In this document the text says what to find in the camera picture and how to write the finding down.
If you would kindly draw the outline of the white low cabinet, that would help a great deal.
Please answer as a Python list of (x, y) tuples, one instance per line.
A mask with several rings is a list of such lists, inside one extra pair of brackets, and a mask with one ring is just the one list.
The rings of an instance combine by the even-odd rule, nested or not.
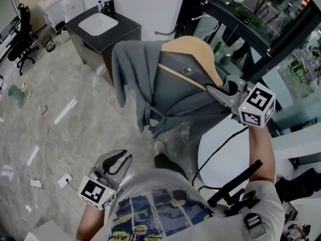
[(61, 1), (62, 0), (41, 0), (38, 2), (38, 6), (41, 9), (47, 25), (50, 25), (54, 29), (59, 23), (65, 21)]

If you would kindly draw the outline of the black body-worn rig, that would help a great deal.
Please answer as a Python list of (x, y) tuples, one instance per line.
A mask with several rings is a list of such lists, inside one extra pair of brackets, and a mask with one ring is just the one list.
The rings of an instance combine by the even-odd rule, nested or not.
[(252, 208), (259, 202), (255, 191), (247, 193), (242, 199), (241, 195), (245, 193), (244, 188), (241, 188), (233, 196), (230, 196), (229, 193), (245, 180), (248, 180), (261, 166), (262, 162), (260, 160), (256, 160), (255, 163), (249, 166), (245, 171), (220, 188), (218, 192), (208, 200), (208, 204), (211, 207), (215, 207), (218, 201), (224, 199), (226, 203), (231, 206), (224, 211), (226, 216), (234, 216), (244, 207)]

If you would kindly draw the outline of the white sink basin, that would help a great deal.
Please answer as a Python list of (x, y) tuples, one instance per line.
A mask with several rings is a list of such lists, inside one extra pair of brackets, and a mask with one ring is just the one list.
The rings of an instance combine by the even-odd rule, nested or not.
[(81, 21), (78, 27), (91, 36), (99, 36), (117, 25), (117, 20), (102, 13), (95, 13)]

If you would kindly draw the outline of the dark sink cabinet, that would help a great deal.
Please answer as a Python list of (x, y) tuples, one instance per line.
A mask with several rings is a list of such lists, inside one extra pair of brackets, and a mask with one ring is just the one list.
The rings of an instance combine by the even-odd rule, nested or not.
[(118, 25), (99, 36), (91, 36), (78, 24), (87, 17), (100, 13), (92, 7), (66, 23), (69, 36), (85, 65), (113, 86), (112, 50), (116, 43), (126, 40), (141, 40), (141, 25), (116, 13), (113, 19)]

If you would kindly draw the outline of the person's black trouser leg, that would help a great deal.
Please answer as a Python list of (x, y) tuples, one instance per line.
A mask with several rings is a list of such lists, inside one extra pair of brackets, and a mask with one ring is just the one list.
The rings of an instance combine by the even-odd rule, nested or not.
[(164, 153), (160, 153), (154, 158), (156, 173), (169, 182), (188, 182), (185, 171), (177, 163), (168, 158)]

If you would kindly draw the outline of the green cloth item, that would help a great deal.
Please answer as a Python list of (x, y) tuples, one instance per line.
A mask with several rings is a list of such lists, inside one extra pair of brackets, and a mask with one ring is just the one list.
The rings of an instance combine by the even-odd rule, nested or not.
[(8, 90), (8, 96), (11, 100), (15, 100), (19, 107), (23, 107), (25, 102), (29, 100), (32, 96), (30, 91), (22, 91), (15, 84), (12, 84)]

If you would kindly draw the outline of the small black device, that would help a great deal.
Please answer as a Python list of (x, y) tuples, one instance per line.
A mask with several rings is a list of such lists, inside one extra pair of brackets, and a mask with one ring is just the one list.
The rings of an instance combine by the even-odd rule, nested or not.
[(65, 26), (65, 22), (61, 21), (59, 24), (57, 24), (54, 27), (55, 31), (56, 31), (56, 36), (59, 36), (62, 34), (63, 31), (66, 31), (66, 26)]

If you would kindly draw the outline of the white socket box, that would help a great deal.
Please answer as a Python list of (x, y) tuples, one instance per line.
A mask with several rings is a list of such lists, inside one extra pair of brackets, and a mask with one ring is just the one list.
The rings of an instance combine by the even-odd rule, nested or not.
[(63, 175), (59, 180), (58, 180), (58, 185), (63, 188), (64, 186), (66, 186), (69, 181), (72, 180), (72, 177), (69, 173), (66, 173), (65, 175)]

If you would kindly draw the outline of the black faucet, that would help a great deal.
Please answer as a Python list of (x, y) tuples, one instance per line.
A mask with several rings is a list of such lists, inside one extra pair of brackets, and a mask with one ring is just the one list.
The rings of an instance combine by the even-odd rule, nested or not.
[(114, 17), (115, 16), (114, 0), (108, 0), (108, 1), (104, 2), (100, 12), (103, 13), (104, 15), (109, 16), (109, 17)]

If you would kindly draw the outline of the green mesh waste bin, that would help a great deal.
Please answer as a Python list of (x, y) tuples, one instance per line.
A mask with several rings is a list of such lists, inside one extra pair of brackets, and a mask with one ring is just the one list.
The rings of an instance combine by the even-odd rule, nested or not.
[(48, 53), (52, 52), (56, 47), (51, 35), (45, 36), (41, 40), (41, 44)]

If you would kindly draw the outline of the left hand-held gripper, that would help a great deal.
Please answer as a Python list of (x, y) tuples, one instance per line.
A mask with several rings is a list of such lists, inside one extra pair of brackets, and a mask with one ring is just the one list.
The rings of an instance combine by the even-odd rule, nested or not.
[(78, 189), (79, 197), (89, 205), (103, 210), (115, 198), (119, 185), (130, 168), (132, 154), (127, 150), (113, 150), (101, 155), (95, 162), (94, 169), (108, 178), (99, 177), (95, 172), (84, 176)]

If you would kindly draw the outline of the person's left forearm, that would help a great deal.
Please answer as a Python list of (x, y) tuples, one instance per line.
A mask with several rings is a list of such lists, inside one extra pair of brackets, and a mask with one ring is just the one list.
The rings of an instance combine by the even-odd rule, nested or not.
[(104, 226), (105, 209), (87, 204), (76, 231), (76, 241), (91, 241)]

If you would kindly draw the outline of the black office chair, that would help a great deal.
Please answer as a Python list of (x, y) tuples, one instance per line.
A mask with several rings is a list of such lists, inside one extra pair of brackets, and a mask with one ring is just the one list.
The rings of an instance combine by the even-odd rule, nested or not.
[(10, 41), (9, 46), (11, 50), (8, 54), (8, 59), (14, 62), (16, 59), (19, 61), (16, 63), (19, 69), (20, 76), (23, 75), (22, 68), (26, 60), (30, 60), (35, 64), (35, 60), (30, 57), (30, 54), (35, 50), (39, 50), (38, 46), (31, 47), (34, 39), (39, 37), (32, 32), (32, 25), (30, 24), (31, 13), (28, 6), (23, 3), (18, 5), (18, 10), (20, 11), (21, 21), (20, 30), (13, 28), (16, 36)]

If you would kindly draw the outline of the person's light shoe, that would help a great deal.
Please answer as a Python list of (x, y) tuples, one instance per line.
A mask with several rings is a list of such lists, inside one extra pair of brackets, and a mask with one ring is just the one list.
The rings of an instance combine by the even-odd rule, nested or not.
[(166, 154), (165, 145), (161, 141), (156, 141), (154, 144), (154, 151), (156, 156), (163, 156)]

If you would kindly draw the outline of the short white strip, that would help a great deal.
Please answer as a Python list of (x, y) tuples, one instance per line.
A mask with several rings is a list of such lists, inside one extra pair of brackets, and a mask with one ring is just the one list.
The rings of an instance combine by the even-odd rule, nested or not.
[(30, 164), (32, 163), (34, 157), (36, 156), (37, 152), (39, 151), (39, 146), (36, 145), (34, 150), (32, 151), (28, 161), (27, 161), (27, 166), (30, 166)]

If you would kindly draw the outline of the wooden clothes hanger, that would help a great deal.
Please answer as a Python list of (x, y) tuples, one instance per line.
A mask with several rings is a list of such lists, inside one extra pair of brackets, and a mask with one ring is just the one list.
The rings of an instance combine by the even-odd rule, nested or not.
[(192, 55), (217, 87), (224, 85), (223, 80), (216, 71), (213, 50), (203, 40), (194, 36), (182, 36), (163, 43), (161, 51)]

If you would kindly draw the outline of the grey coat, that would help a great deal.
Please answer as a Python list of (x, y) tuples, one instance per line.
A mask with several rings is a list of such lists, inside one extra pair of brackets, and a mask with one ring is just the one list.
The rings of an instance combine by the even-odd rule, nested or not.
[(125, 87), (135, 92), (137, 126), (152, 137), (183, 122), (190, 123), (189, 139), (201, 137), (230, 115), (205, 90), (162, 69), (163, 65), (198, 84), (212, 80), (192, 55), (161, 51), (163, 41), (121, 41), (112, 51), (113, 83), (120, 107), (126, 104)]

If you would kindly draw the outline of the black window frame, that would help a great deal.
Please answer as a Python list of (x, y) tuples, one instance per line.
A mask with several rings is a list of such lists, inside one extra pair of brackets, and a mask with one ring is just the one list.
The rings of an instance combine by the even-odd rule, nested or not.
[(278, 135), (321, 123), (321, 11), (285, 0), (248, 7), (242, 0), (200, 5), (195, 30), (214, 49), (217, 66), (244, 80), (260, 82), (276, 95), (272, 129)]

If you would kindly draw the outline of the person's printed white shirt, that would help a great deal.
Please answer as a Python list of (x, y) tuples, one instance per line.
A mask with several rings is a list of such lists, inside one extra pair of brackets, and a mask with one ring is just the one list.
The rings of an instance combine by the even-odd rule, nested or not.
[(274, 185), (247, 184), (255, 205), (226, 216), (224, 207), (210, 207), (180, 174), (154, 169), (133, 176), (115, 200), (108, 220), (107, 241), (256, 241), (245, 225), (246, 214), (259, 216), (259, 241), (280, 241), (284, 209)]

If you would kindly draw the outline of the long white strip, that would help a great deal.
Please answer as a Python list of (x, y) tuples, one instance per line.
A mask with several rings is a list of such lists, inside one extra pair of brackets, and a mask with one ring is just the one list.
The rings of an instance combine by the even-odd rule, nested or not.
[(77, 102), (78, 101), (76, 99), (71, 100), (54, 120), (54, 124), (57, 125), (60, 122), (60, 120), (66, 115), (66, 113), (77, 104)]

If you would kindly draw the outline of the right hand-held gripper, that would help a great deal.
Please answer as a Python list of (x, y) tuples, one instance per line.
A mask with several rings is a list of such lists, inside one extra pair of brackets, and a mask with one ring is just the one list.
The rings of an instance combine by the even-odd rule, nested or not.
[(253, 84), (228, 75), (222, 90), (211, 85), (206, 85), (206, 90), (220, 104), (231, 108), (232, 119), (243, 125), (262, 128), (275, 111), (275, 93), (259, 82)]

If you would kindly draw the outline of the black bag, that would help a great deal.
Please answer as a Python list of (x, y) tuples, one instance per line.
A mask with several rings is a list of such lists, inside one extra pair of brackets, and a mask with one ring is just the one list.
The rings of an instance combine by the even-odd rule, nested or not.
[(281, 202), (307, 198), (321, 190), (321, 173), (311, 168), (292, 180), (280, 178), (275, 188)]

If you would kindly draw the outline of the white round table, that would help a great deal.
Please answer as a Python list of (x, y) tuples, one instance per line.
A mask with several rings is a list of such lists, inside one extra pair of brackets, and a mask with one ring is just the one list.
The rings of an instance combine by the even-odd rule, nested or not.
[(248, 130), (228, 140), (244, 128), (229, 115), (201, 137), (198, 167), (206, 186), (222, 187), (249, 167)]

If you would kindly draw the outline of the white small fridge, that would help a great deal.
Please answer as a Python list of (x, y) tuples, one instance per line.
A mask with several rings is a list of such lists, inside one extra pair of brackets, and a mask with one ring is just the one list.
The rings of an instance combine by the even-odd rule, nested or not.
[(66, 23), (84, 12), (82, 0), (62, 0), (60, 4)]

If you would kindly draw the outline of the person's right forearm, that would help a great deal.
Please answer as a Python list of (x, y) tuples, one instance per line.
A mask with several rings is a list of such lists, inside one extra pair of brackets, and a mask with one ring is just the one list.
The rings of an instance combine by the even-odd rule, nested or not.
[(262, 166), (249, 178), (249, 181), (268, 181), (275, 183), (275, 156), (268, 128), (249, 126), (249, 164), (257, 160)]

